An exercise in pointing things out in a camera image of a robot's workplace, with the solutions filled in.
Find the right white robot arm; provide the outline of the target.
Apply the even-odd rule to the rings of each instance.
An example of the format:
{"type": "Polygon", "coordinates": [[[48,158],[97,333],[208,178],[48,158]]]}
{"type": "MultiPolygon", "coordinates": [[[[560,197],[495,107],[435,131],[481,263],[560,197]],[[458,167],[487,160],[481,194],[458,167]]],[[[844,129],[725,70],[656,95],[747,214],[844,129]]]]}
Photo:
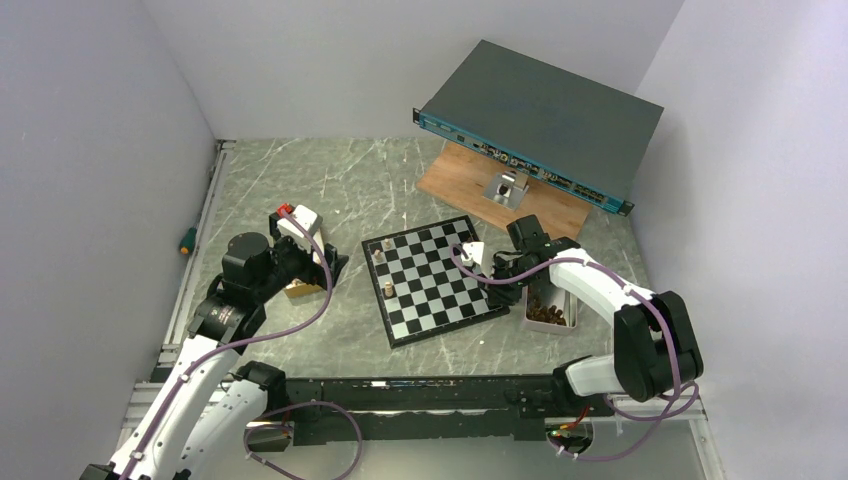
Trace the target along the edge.
{"type": "Polygon", "coordinates": [[[644,402],[678,394],[704,371],[689,313],[672,291],[655,293],[595,261],[576,241],[553,239],[534,215],[507,227],[517,256],[492,256],[484,288],[492,306],[512,306],[532,288],[551,287],[577,297],[612,328],[613,348],[555,369],[551,401],[574,415],[590,396],[626,394],[644,402]]]}

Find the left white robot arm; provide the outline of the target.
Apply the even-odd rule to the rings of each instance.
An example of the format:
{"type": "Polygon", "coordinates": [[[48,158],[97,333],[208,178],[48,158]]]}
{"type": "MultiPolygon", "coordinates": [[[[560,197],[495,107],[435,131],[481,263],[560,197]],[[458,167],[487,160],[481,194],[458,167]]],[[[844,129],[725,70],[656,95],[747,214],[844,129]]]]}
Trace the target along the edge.
{"type": "Polygon", "coordinates": [[[265,303],[294,280],[330,292],[348,263],[331,244],[302,249],[290,236],[234,236],[222,271],[197,306],[165,384],[133,434],[84,479],[199,479],[224,444],[257,417],[279,417],[289,401],[283,371],[249,362],[265,303]]]}

